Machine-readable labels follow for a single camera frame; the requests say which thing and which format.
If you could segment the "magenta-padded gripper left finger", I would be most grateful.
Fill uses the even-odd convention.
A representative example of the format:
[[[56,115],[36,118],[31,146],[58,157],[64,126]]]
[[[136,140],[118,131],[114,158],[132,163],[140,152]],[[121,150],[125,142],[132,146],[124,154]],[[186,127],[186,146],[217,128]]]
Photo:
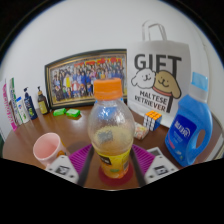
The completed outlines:
[[[75,151],[70,156],[61,155],[46,167],[46,171],[79,186],[85,184],[94,153],[91,144]]]

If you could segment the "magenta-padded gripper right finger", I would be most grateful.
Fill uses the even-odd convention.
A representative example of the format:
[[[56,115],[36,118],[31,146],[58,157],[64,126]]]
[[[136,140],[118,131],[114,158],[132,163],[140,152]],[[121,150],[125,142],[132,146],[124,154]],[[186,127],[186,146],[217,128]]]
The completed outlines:
[[[143,149],[133,145],[131,150],[136,176],[140,186],[145,186],[178,170],[158,147]]]

